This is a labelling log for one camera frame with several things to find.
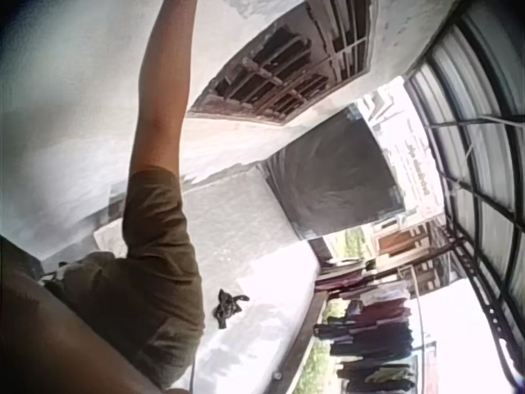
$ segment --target dark object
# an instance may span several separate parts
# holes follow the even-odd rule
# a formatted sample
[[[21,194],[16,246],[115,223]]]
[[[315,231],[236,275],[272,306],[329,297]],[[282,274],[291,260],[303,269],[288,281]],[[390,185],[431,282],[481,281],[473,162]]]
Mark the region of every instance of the dark object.
[[[314,127],[261,165],[295,232],[325,236],[404,210],[366,122],[348,110]]]
[[[242,48],[190,113],[286,124],[368,72],[370,2],[308,0]]]
[[[222,289],[219,290],[219,305],[213,310],[213,317],[219,322],[219,329],[226,328],[226,320],[242,311],[237,301],[249,301],[246,295],[232,297]]]

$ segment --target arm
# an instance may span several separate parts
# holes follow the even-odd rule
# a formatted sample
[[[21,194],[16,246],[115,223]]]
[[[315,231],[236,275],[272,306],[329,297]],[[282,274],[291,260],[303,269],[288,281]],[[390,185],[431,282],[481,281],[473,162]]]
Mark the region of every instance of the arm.
[[[130,174],[161,167],[179,176],[197,0],[164,0],[139,78],[139,120]]]

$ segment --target person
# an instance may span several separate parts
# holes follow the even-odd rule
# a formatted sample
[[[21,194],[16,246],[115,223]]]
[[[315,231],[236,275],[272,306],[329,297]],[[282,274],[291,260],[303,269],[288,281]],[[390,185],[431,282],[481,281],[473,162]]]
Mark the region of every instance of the person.
[[[203,335],[201,277],[178,179],[196,2],[163,1],[144,55],[122,224],[127,257],[95,252],[46,285],[162,390],[192,364]],[[6,337],[16,335],[10,329]]]

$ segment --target rusty metal grille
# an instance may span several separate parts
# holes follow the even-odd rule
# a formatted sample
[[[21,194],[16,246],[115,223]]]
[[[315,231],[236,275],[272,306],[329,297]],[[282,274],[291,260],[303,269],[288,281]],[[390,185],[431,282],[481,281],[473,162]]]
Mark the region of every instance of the rusty metal grille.
[[[235,55],[193,115],[285,124],[368,71],[369,0],[309,0]]]

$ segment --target clothing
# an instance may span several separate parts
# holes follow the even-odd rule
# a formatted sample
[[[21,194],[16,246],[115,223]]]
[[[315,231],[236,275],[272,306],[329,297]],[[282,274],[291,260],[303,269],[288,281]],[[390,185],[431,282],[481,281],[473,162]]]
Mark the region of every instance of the clothing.
[[[201,277],[173,174],[152,169],[130,178],[122,235],[125,259],[91,254],[46,287],[166,389],[191,365],[204,322]]]

